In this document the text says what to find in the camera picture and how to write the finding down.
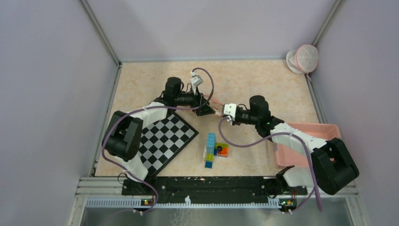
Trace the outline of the white pink mesh laundry bag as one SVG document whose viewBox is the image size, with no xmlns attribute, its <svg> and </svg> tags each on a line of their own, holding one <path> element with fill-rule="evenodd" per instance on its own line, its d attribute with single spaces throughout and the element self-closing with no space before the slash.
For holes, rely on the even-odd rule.
<svg viewBox="0 0 399 226">
<path fill-rule="evenodd" d="M 318 66 L 319 52 L 310 44 L 304 44 L 297 50 L 289 51 L 286 55 L 288 68 L 296 74 L 313 72 Z"/>
</svg>

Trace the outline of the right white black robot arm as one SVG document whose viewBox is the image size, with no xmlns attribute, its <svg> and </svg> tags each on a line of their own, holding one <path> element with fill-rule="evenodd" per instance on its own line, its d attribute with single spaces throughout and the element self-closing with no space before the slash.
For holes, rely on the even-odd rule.
<svg viewBox="0 0 399 226">
<path fill-rule="evenodd" d="M 290 193 L 297 186 L 311 186 L 334 195 L 359 176 L 359 169 L 341 139 L 318 138 L 293 128 L 271 114 L 263 96 L 252 96 L 249 108 L 225 104 L 223 113 L 231 125 L 253 125 L 262 138 L 288 147 L 307 159 L 307 167 L 293 165 L 277 179 L 276 188 L 282 194 Z"/>
</svg>

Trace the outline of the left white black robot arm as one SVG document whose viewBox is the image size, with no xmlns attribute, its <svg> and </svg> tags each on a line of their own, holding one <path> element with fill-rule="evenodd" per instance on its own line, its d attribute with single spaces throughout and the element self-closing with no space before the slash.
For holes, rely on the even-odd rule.
<svg viewBox="0 0 399 226">
<path fill-rule="evenodd" d="M 212 114 L 211 97 L 205 98 L 198 89 L 203 83 L 199 75 L 190 79 L 190 90 L 182 89 L 182 81 L 177 77 L 167 79 L 160 97 L 130 114 L 115 111 L 102 140 L 102 155 L 108 152 L 115 158 L 113 164 L 126 170 L 133 180 L 133 189 L 139 194 L 150 191 L 151 182 L 146 179 L 148 169 L 139 156 L 142 131 L 149 125 L 169 117 L 176 110 L 188 110 L 198 116 Z"/>
</svg>

